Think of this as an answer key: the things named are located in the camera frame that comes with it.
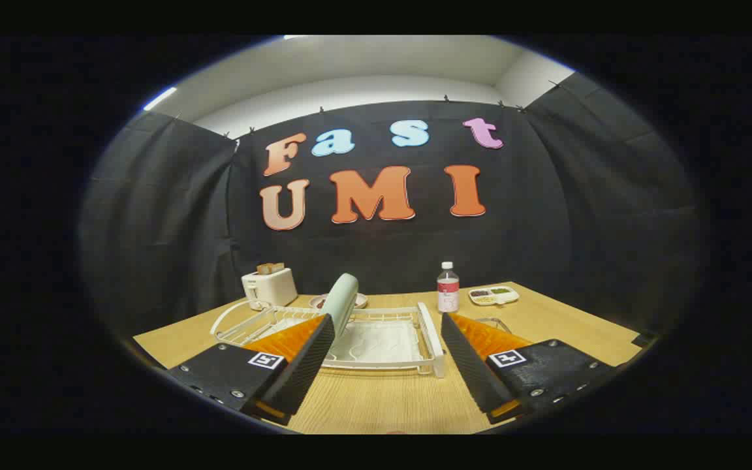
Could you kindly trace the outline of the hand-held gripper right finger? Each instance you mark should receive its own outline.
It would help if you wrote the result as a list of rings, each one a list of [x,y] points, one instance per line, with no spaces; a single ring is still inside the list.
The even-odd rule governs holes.
[[[445,313],[445,341],[469,393],[487,419],[545,413],[600,386],[615,367],[552,338],[532,343],[457,313]]]

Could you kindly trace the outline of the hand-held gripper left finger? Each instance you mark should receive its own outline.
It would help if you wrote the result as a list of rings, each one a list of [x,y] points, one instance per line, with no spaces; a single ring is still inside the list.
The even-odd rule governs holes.
[[[169,374],[236,413],[286,425],[335,339],[332,318],[319,315],[247,345],[211,346]]]

